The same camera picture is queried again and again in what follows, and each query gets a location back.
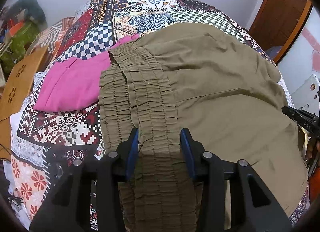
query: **floral print fabric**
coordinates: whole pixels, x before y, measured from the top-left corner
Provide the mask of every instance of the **floral print fabric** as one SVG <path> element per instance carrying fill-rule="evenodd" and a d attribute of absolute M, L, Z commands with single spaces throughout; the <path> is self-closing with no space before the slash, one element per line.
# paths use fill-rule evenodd
<path fill-rule="evenodd" d="M 57 52 L 57 57 L 62 54 L 67 48 L 74 43 L 81 41 L 86 36 L 89 22 L 92 17 L 92 9 L 88 9 L 66 32 L 62 39 L 60 48 Z"/>
<path fill-rule="evenodd" d="M 44 200 L 44 193 L 48 187 L 45 172 L 19 161 L 13 155 L 11 165 L 16 193 L 22 198 L 27 214 L 32 220 Z"/>
<path fill-rule="evenodd" d="M 19 160 L 31 164 L 34 168 L 40 170 L 42 169 L 43 147 L 18 137 L 17 130 L 20 123 L 22 111 L 28 105 L 28 103 L 34 102 L 38 97 L 41 84 L 45 76 L 46 72 L 38 72 L 35 74 L 33 90 L 23 101 L 20 112 L 13 114 L 10 117 L 11 151 L 13 155 Z"/>

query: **door frame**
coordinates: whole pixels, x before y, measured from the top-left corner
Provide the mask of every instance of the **door frame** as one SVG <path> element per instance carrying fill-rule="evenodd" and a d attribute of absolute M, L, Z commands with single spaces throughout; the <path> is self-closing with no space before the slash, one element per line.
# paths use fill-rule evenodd
<path fill-rule="evenodd" d="M 262 15 L 262 12 L 263 12 L 263 10 L 264 10 L 267 2 L 268 2 L 268 0 L 263 0 L 262 4 L 261 4 L 261 6 L 260 6 L 260 9 L 259 9 L 259 11 L 258 11 L 258 13 L 257 13 L 257 15 L 256 15 L 256 18 L 254 19 L 254 21 L 253 21 L 253 23 L 252 23 L 252 25 L 251 25 L 251 27 L 250 27 L 250 29 L 249 29 L 249 34 L 250 34 L 250 35 L 252 34 L 252 31 L 255 29 L 258 21 L 260 20 L 260 17 L 261 17 L 261 15 Z"/>
<path fill-rule="evenodd" d="M 260 9 L 249 29 L 249 34 L 252 34 L 252 31 L 255 29 L 257 23 L 260 20 L 260 17 L 262 15 L 262 12 L 267 4 L 268 0 L 263 0 Z M 278 64 L 283 57 L 286 55 L 286 53 L 289 51 L 289 49 L 291 48 L 291 46 L 294 44 L 295 40 L 298 38 L 299 34 L 301 33 L 304 25 L 306 24 L 310 12 L 312 10 L 312 3 L 310 0 L 307 0 L 306 5 L 303 9 L 303 12 L 301 14 L 301 17 L 297 23 L 297 25 L 295 26 L 294 30 L 292 31 L 292 33 L 290 34 L 289 38 L 287 39 L 287 41 L 285 42 L 285 44 L 282 46 L 281 50 L 278 52 L 278 54 L 276 55 L 276 57 L 273 59 L 273 61 Z"/>

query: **wooden door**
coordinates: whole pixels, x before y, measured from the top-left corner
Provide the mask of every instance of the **wooden door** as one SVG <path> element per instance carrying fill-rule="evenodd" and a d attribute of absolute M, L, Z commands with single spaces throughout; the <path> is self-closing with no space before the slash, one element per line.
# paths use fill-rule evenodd
<path fill-rule="evenodd" d="M 307 0 L 263 0 L 249 30 L 263 50 L 283 46 L 297 25 Z"/>

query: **black cable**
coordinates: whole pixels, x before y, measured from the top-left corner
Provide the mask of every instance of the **black cable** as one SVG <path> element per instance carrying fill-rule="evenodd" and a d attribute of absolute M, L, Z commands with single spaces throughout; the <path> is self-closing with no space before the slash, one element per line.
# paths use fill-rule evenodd
<path fill-rule="evenodd" d="M 11 153 L 8 151 L 8 148 L 6 148 L 6 147 L 4 147 L 1 143 L 0 143 L 0 145 L 3 147 L 3 149 L 5 149 L 6 151 L 7 151 L 7 153 L 9 154 L 9 155 L 11 155 Z"/>
<path fill-rule="evenodd" d="M 9 200 L 10 204 L 14 204 L 16 206 L 21 206 L 21 204 L 23 203 L 22 198 L 19 198 L 19 197 L 13 196 L 13 195 L 10 195 L 10 197 L 8 197 L 8 200 Z"/>
<path fill-rule="evenodd" d="M 11 162 L 8 158 L 5 158 L 5 157 L 1 157 L 1 158 L 0 158 L 0 161 L 2 161 L 2 160 L 6 160 L 6 161 L 8 161 L 8 162 Z"/>

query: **flower cutout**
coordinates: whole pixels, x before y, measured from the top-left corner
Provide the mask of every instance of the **flower cutout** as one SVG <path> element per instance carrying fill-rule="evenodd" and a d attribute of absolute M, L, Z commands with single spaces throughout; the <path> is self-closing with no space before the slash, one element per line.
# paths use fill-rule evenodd
<path fill-rule="evenodd" d="M 33 176 L 31 176 L 31 179 L 35 181 L 34 186 L 38 189 L 38 191 L 41 189 L 44 189 L 44 186 L 47 185 L 47 182 L 44 181 L 44 177 L 42 175 L 39 175 L 37 171 L 32 172 Z"/>
<path fill-rule="evenodd" d="M 13 168 L 13 175 L 16 178 L 20 178 L 20 170 L 18 169 L 18 164 L 16 163 L 15 159 L 12 159 L 11 165 L 12 165 L 12 168 Z"/>
<path fill-rule="evenodd" d="M 17 87 L 12 88 L 12 91 L 11 91 L 10 94 L 9 94 L 8 103 L 11 103 L 11 102 L 12 102 L 12 99 L 13 99 L 14 96 L 16 95 L 16 90 L 17 90 Z"/>
<path fill-rule="evenodd" d="M 19 68 L 19 70 L 18 70 L 18 72 L 17 72 L 17 77 L 19 77 L 20 76 L 20 74 L 22 73 L 22 72 L 24 72 L 24 68 L 26 67 L 26 65 L 22 65 L 22 67 L 21 68 Z"/>
<path fill-rule="evenodd" d="M 21 184 L 21 194 L 23 196 L 24 199 L 29 200 L 29 197 L 32 195 L 32 188 L 29 187 L 29 185 L 27 183 L 22 183 Z"/>

